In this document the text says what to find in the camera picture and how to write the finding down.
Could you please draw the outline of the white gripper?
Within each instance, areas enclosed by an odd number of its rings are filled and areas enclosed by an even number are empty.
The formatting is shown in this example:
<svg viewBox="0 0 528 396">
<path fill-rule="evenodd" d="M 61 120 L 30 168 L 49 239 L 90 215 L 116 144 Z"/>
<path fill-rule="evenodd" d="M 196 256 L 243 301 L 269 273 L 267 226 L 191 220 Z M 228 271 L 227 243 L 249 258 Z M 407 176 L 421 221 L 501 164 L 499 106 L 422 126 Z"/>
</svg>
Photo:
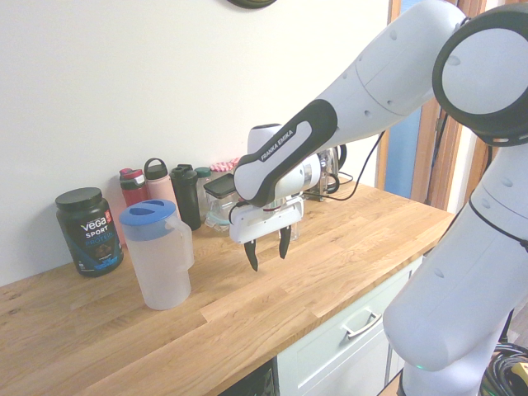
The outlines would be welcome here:
<svg viewBox="0 0 528 396">
<path fill-rule="evenodd" d="M 244 251 L 254 271 L 258 271 L 255 239 L 280 230 L 279 254 L 285 259 L 290 245 L 290 225 L 298 223 L 304 215 L 304 200 L 296 196 L 272 211 L 254 205 L 235 208 L 231 214 L 229 237 L 244 243 Z"/>
</svg>

